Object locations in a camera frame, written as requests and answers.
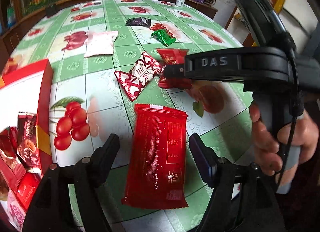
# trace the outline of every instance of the cable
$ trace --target cable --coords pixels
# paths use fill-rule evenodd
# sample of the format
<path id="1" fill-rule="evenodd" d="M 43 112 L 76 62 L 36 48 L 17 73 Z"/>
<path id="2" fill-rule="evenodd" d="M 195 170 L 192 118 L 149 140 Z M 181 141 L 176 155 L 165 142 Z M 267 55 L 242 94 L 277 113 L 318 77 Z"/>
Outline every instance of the cable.
<path id="1" fill-rule="evenodd" d="M 290 128 L 290 134 L 289 134 L 289 138 L 288 138 L 288 142 L 287 142 L 287 146 L 286 146 L 286 150 L 285 150 L 285 155 L 286 157 L 283 159 L 283 164 L 282 164 L 282 168 L 280 171 L 280 176 L 277 182 L 277 188 L 276 191 L 278 190 L 280 183 L 281 183 L 281 179 L 283 176 L 283 173 L 285 171 L 285 166 L 287 164 L 287 160 L 288 160 L 288 156 L 289 156 L 289 150 L 291 147 L 291 143 L 292 143 L 292 139 L 293 139 L 293 134 L 294 134 L 294 130 L 296 127 L 296 123 L 297 123 L 297 117 L 298 114 L 300 115 L 299 111 L 301 110 L 301 94 L 300 94 L 300 85 L 299 85 L 299 80 L 298 80 L 298 73 L 297 73 L 297 66 L 295 63 L 295 57 L 296 57 L 296 52 L 294 49 L 290 49 L 290 51 L 287 54 L 287 58 L 290 61 L 291 67 L 292 67 L 292 73 L 293 73 L 293 85 L 294 85 L 294 89 L 295 92 L 294 95 L 294 103 L 292 105 L 292 122 L 291 122 L 291 128 Z"/>

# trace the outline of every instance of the table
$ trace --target table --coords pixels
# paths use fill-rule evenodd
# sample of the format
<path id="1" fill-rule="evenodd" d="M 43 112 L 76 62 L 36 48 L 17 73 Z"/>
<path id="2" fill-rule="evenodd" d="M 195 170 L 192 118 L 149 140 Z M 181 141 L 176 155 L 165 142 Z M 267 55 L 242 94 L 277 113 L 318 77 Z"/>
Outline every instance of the table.
<path id="1" fill-rule="evenodd" d="M 161 60 L 156 48 L 165 48 L 151 38 L 151 29 L 125 26 L 128 18 L 141 16 L 150 18 L 152 25 L 164 25 L 177 38 L 170 48 L 189 49 L 189 53 L 197 53 L 241 46 L 224 28 L 187 5 L 177 7 L 173 3 L 157 0 L 97 0 L 77 4 L 53 17 L 43 18 L 21 40 L 12 57 L 20 58 L 19 67 L 48 57 L 54 69 L 51 106 L 72 96 L 88 112 L 89 122 L 98 120 L 99 128 L 95 133 L 89 134 L 83 141 L 73 140 L 69 148 L 61 151 L 54 146 L 53 133 L 55 122 L 64 115 L 64 110 L 51 110 L 50 137 L 54 162 L 60 166 L 75 164 L 102 146 L 110 133 L 120 137 L 121 148 L 113 169 L 106 183 L 98 190 L 101 205 L 115 231 L 188 231 L 199 224 L 212 193 L 212 189 L 201 180 L 188 144 L 184 186 L 188 208 L 157 211 L 121 204 L 135 125 L 133 106 L 136 103 L 157 104 L 187 112 L 187 141 L 189 135 L 198 133 L 218 156 L 225 156 L 234 162 L 250 145 L 248 107 L 252 95 L 242 91 L 242 84 L 220 83 L 227 96 L 225 108 L 218 114 L 204 112 L 201 118 L 192 108 L 193 98 L 179 89 L 159 88 L 159 77 L 155 76 L 138 99 L 131 102 L 119 87 L 114 71 L 128 72 L 143 51 Z M 119 31 L 114 54 L 84 58 L 86 44 L 92 34 L 112 30 Z M 67 46 L 65 37 L 79 31 L 85 31 L 87 39 Z M 75 221 L 81 227 L 71 185 L 70 199 Z"/>

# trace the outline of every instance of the pink candy packet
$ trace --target pink candy packet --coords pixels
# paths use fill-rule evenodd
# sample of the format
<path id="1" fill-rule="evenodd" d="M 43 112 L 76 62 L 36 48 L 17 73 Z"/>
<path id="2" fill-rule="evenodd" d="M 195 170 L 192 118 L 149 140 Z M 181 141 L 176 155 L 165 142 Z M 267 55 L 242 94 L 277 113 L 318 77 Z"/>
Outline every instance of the pink candy packet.
<path id="1" fill-rule="evenodd" d="M 92 40 L 87 44 L 87 52 L 84 57 L 113 54 L 114 41 L 118 36 L 118 31 L 108 31 L 93 33 Z"/>
<path id="2" fill-rule="evenodd" d="M 21 232 L 23 222 L 26 217 L 26 212 L 20 206 L 14 193 L 11 190 L 9 190 L 8 192 L 7 214 L 11 222 L 13 222 Z"/>

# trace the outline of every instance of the finger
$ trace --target finger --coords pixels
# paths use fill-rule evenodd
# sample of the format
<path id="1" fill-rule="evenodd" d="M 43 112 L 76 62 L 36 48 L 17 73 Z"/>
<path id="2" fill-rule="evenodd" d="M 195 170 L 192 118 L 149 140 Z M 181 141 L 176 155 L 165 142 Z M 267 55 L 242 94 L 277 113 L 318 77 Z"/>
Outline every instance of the finger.
<path id="1" fill-rule="evenodd" d="M 262 172 L 268 176 L 272 176 L 274 175 L 276 172 L 275 171 L 272 171 L 270 170 L 269 168 L 266 168 L 266 167 L 263 167 L 263 166 L 260 166 Z"/>
<path id="2" fill-rule="evenodd" d="M 254 101 L 251 102 L 251 105 L 249 107 L 249 113 L 253 123 L 260 119 L 259 107 Z"/>
<path id="3" fill-rule="evenodd" d="M 255 146 L 266 152 L 277 153 L 279 151 L 279 143 L 261 121 L 252 123 L 252 141 Z"/>
<path id="4" fill-rule="evenodd" d="M 286 125 L 278 132 L 278 140 L 287 144 L 291 124 Z M 299 157 L 299 163 L 305 163 L 310 160 L 315 153 L 318 144 L 319 129 L 315 122 L 311 119 L 307 111 L 304 111 L 303 119 L 298 119 L 292 139 L 293 146 L 302 146 Z"/>
<path id="5" fill-rule="evenodd" d="M 279 155 L 268 153 L 258 147 L 254 147 L 255 162 L 263 167 L 265 170 L 280 171 L 282 167 L 282 160 Z"/>

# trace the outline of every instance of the red wrapper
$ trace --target red wrapper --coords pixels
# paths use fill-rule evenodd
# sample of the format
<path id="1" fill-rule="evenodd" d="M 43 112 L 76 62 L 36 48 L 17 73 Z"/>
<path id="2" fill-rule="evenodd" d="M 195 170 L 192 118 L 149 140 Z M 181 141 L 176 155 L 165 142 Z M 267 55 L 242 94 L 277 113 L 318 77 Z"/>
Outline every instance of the red wrapper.
<path id="1" fill-rule="evenodd" d="M 162 60 L 168 64 L 183 64 L 188 49 L 157 49 Z M 160 77 L 158 86 L 161 88 L 191 89 L 191 80 L 187 78 Z"/>
<path id="2" fill-rule="evenodd" d="M 16 191 L 18 185 L 26 173 L 24 166 L 15 155 L 10 139 L 7 135 L 0 136 L 0 172 L 13 191 Z"/>
<path id="3" fill-rule="evenodd" d="M 17 191 L 14 191 L 21 207 L 23 207 L 25 211 L 27 211 L 30 205 L 39 182 L 39 177 L 36 174 L 27 172 L 20 181 Z"/>
<path id="4" fill-rule="evenodd" d="M 183 64 L 184 57 L 188 53 L 188 49 L 156 49 L 162 60 L 168 64 Z"/>
<path id="5" fill-rule="evenodd" d="M 153 79 L 154 74 L 163 72 L 163 67 L 147 52 L 135 62 L 129 73 L 116 71 L 119 84 L 131 101 L 137 99 L 144 87 Z"/>
<path id="6" fill-rule="evenodd" d="M 135 104 L 137 114 L 125 197 L 122 204 L 143 209 L 188 207 L 183 184 L 187 114 Z"/>
<path id="7" fill-rule="evenodd" d="M 39 168 L 39 149 L 36 139 L 36 114 L 18 114 L 18 156 L 27 168 Z"/>
<path id="8" fill-rule="evenodd" d="M 10 139 L 11 145 L 15 151 L 17 152 L 18 147 L 18 128 L 17 127 L 8 127 L 0 133 L 0 136 L 7 136 Z"/>
<path id="9" fill-rule="evenodd" d="M 79 10 L 80 10 L 80 8 L 79 8 L 79 7 L 76 7 L 76 8 L 70 9 L 70 12 L 77 12 L 77 11 L 79 11 Z"/>
<path id="10" fill-rule="evenodd" d="M 26 216 L 26 211 L 17 201 L 14 193 L 9 190 L 7 213 L 10 220 L 17 226 L 19 231 L 22 231 L 23 222 Z"/>

